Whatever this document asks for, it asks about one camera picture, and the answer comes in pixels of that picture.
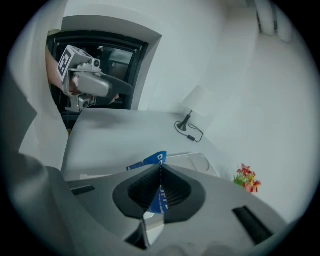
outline table lamp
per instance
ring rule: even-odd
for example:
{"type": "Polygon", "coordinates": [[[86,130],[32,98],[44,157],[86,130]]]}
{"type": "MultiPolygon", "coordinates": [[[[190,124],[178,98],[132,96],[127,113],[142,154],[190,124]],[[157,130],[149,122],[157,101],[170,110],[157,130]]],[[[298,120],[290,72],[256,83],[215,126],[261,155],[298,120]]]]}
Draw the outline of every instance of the table lamp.
{"type": "Polygon", "coordinates": [[[191,113],[194,111],[205,117],[210,111],[212,101],[212,92],[202,86],[197,85],[182,102],[191,111],[181,123],[176,125],[176,127],[181,131],[186,131],[187,123],[191,117],[191,113]]]}

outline red flower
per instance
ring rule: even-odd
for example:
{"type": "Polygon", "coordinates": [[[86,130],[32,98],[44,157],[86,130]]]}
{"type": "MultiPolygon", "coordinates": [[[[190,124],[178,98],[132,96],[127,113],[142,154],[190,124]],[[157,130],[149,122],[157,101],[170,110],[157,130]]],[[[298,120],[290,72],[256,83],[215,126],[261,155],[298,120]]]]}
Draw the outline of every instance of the red flower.
{"type": "Polygon", "coordinates": [[[246,187],[245,187],[245,190],[247,192],[252,192],[253,188],[252,188],[252,186],[250,184],[247,184],[246,187]]]}
{"type": "Polygon", "coordinates": [[[242,172],[243,172],[243,175],[244,175],[245,177],[246,177],[247,175],[252,174],[252,171],[249,171],[248,169],[243,169],[242,172]]]}
{"type": "Polygon", "coordinates": [[[247,169],[247,170],[249,170],[251,168],[251,166],[246,166],[243,163],[241,164],[241,167],[242,167],[242,169],[247,169]]]}

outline black slot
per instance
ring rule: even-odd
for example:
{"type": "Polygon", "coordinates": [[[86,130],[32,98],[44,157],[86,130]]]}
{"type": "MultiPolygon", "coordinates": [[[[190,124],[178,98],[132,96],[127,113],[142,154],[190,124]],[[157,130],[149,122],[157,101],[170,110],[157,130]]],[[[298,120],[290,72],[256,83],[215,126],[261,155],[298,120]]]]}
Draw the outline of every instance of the black slot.
{"type": "Polygon", "coordinates": [[[232,210],[253,242],[258,245],[270,238],[271,231],[246,207],[232,210]]]}
{"type": "Polygon", "coordinates": [[[81,194],[84,194],[84,193],[87,193],[87,192],[90,192],[90,191],[93,191],[93,190],[95,190],[95,188],[93,186],[91,186],[91,185],[88,185],[88,186],[72,188],[71,192],[75,196],[78,196],[78,195],[81,195],[81,194]]]}

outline white wall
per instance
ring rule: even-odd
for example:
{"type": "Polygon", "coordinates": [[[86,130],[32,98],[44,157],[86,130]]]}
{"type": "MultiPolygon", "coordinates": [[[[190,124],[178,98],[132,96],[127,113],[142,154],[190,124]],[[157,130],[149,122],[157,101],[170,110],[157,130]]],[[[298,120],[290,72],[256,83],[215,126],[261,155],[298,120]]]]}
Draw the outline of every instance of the white wall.
{"type": "Polygon", "coordinates": [[[162,35],[138,109],[181,112],[215,52],[226,8],[217,0],[69,0],[64,16],[78,15],[127,20],[162,35]]]}
{"type": "Polygon", "coordinates": [[[241,90],[206,137],[262,181],[257,196],[288,222],[303,214],[319,182],[319,74],[303,42],[259,35],[241,90]]]}
{"type": "Polygon", "coordinates": [[[251,64],[259,36],[257,11],[253,8],[230,8],[215,54],[209,62],[199,85],[213,94],[206,116],[192,114],[192,123],[203,132],[215,118],[224,115],[233,95],[241,90],[243,79],[251,64]]]}

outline black window frame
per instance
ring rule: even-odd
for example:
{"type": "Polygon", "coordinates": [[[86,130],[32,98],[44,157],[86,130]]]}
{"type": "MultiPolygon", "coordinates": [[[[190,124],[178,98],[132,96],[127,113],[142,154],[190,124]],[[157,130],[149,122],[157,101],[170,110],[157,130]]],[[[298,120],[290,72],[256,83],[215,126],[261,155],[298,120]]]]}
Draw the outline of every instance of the black window frame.
{"type": "MultiPolygon", "coordinates": [[[[125,35],[93,30],[63,31],[50,35],[47,38],[48,49],[57,61],[59,61],[59,59],[57,59],[58,48],[61,46],[66,47],[67,45],[97,45],[133,53],[126,74],[126,82],[132,85],[133,92],[135,91],[141,64],[149,46],[147,42],[125,35]]],[[[52,87],[51,92],[53,100],[59,107],[60,90],[52,87]]],[[[131,109],[133,96],[134,93],[125,97],[121,109],[131,109]]],[[[68,116],[74,116],[73,119],[75,119],[77,115],[68,114],[68,116]]]]}

